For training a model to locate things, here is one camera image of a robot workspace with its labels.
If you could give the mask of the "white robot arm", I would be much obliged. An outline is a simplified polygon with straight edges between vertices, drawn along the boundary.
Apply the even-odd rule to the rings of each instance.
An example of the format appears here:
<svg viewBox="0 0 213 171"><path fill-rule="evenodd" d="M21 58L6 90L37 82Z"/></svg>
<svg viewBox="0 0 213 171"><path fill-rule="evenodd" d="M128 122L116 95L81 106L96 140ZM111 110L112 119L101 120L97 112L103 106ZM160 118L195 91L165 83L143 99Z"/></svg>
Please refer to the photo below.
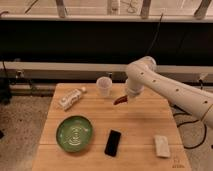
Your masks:
<svg viewBox="0 0 213 171"><path fill-rule="evenodd" d="M150 56L128 64L126 94L134 98L146 86L213 129L213 93L164 77L156 68L156 61Z"/></svg>

